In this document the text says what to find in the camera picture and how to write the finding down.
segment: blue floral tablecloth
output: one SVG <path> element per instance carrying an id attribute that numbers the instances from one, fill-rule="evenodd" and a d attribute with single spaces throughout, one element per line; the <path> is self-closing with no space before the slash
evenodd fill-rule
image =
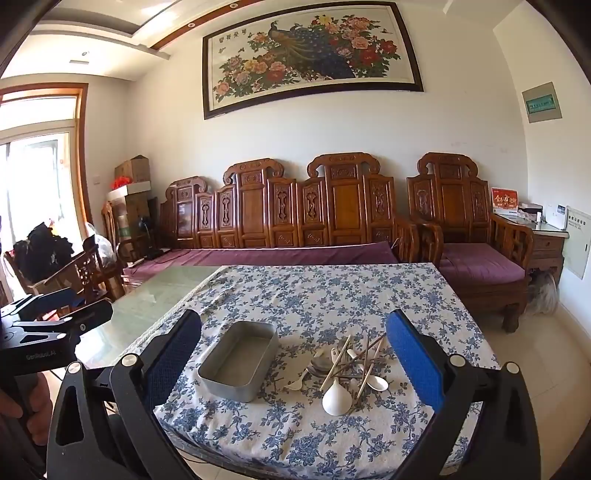
<path id="1" fill-rule="evenodd" d="M 366 388 L 350 415 L 332 417 L 323 410 L 317 378 L 308 376 L 301 392 L 283 389 L 320 347 L 328 351 L 351 333 L 361 350 L 365 335 L 375 338 L 385 331 L 387 314 L 400 308 L 446 352 L 458 352 L 473 365 L 498 367 L 482 332 L 432 264 L 222 267 L 126 353 L 140 353 L 187 308 L 201 315 L 202 338 L 155 415 L 173 443 L 188 453 L 206 449 L 231 463 L 292 478 L 386 477 L 400 466 L 433 415 L 389 345 L 382 353 L 385 364 L 374 369 L 389 389 Z M 280 337 L 277 356 L 251 403 L 211 395 L 197 374 L 237 320 L 273 323 Z M 447 468 L 461 462 L 478 414 L 474 404 Z"/>

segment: purple seat cushion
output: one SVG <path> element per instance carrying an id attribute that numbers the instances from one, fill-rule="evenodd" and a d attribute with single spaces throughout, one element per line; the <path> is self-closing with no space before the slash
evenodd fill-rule
<path id="1" fill-rule="evenodd" d="M 439 271 L 455 285 L 495 285 L 525 277 L 523 268 L 488 244 L 445 244 Z"/>
<path id="2" fill-rule="evenodd" d="M 156 260 L 144 261 L 123 273 L 135 283 L 143 283 L 171 265 L 373 265 L 394 264 L 398 260 L 387 242 L 348 247 L 237 248 L 172 250 Z"/>

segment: metal container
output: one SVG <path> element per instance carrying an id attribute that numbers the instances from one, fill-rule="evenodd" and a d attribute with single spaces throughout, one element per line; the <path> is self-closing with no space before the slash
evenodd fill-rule
<path id="1" fill-rule="evenodd" d="M 197 373 L 215 396 L 254 400 L 279 347 L 274 325 L 234 323 L 209 352 Z"/>

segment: human hand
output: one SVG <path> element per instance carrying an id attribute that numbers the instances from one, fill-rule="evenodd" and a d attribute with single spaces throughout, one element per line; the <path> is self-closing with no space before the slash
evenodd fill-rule
<path id="1" fill-rule="evenodd" d="M 29 395 L 29 404 L 34 414 L 27 421 L 27 429 L 31 433 L 33 442 L 37 445 L 47 445 L 53 404 L 45 375 L 39 373 L 37 378 L 37 385 Z M 0 390 L 0 414 L 13 419 L 22 417 L 22 408 L 2 390 Z"/>

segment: peacock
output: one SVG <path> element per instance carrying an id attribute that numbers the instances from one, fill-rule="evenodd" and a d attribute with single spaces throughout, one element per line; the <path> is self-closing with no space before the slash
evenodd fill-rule
<path id="1" fill-rule="evenodd" d="M 284 63 L 298 72 L 316 72 L 332 79 L 352 79 L 355 74 L 347 60 L 329 43 L 325 31 L 316 31 L 296 24 L 279 30 L 271 23 L 269 37 L 283 47 Z"/>

